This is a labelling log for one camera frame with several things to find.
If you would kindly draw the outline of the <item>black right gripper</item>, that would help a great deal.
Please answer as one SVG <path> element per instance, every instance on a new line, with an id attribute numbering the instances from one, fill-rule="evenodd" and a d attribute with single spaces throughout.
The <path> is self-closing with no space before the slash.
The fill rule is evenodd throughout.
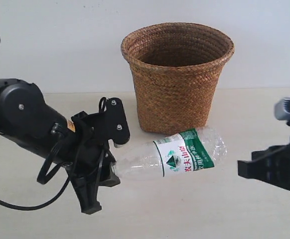
<path id="1" fill-rule="evenodd" d="M 238 175 L 290 191 L 290 143 L 253 151 L 250 161 L 237 162 Z"/>

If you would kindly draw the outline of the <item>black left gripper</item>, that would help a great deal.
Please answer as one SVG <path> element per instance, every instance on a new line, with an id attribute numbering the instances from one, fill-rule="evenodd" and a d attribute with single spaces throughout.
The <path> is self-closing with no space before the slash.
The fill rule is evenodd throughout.
<path id="1" fill-rule="evenodd" d="M 67 173 L 83 214 L 102 209 L 97 200 L 98 187 L 121 183 L 115 173 L 115 158 L 110 152 L 103 114 L 79 112 L 71 120 L 60 117 L 66 143 L 60 152 L 61 162 L 71 162 Z"/>

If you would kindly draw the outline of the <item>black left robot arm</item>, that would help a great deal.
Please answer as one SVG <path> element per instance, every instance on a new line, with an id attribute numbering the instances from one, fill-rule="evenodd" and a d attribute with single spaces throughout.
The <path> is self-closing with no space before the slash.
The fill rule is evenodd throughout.
<path id="1" fill-rule="evenodd" d="M 38 183 L 47 184 L 64 168 L 66 185 L 72 185 L 81 212 L 101 210 L 98 188 L 120 184 L 110 152 L 126 144 L 130 132 L 123 102 L 103 97 L 98 111 L 79 112 L 67 119 L 49 106 L 34 83 L 0 79 L 0 135 L 44 159 Z"/>

